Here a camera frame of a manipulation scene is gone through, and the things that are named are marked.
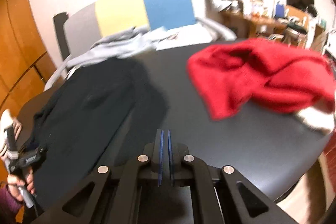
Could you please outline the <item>person left hand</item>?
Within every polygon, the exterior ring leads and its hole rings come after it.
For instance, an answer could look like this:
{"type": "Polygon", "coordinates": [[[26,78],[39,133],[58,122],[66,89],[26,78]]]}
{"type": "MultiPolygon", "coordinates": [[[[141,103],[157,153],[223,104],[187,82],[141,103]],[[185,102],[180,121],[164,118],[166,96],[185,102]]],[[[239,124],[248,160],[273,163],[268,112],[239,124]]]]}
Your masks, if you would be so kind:
{"type": "Polygon", "coordinates": [[[18,186],[26,186],[28,192],[35,194],[33,169],[29,167],[28,171],[28,175],[24,180],[21,180],[18,176],[13,174],[7,176],[7,188],[9,193],[19,202],[23,201],[23,197],[18,186]]]}

